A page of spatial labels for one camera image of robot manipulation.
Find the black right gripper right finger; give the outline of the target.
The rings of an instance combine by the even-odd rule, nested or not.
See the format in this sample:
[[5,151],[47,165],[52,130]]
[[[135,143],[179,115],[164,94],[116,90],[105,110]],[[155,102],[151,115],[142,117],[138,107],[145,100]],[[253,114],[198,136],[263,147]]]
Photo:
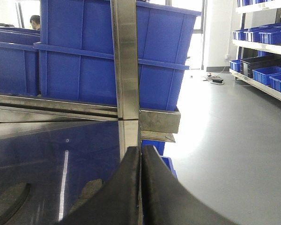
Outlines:
[[147,225],[233,225],[192,195],[172,174],[153,145],[142,148],[141,184]]

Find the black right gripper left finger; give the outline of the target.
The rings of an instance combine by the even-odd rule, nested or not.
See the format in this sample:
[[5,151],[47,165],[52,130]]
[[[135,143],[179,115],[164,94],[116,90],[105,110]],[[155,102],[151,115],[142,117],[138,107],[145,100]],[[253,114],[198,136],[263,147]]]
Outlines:
[[119,167],[102,188],[58,225],[138,225],[141,152],[128,147]]

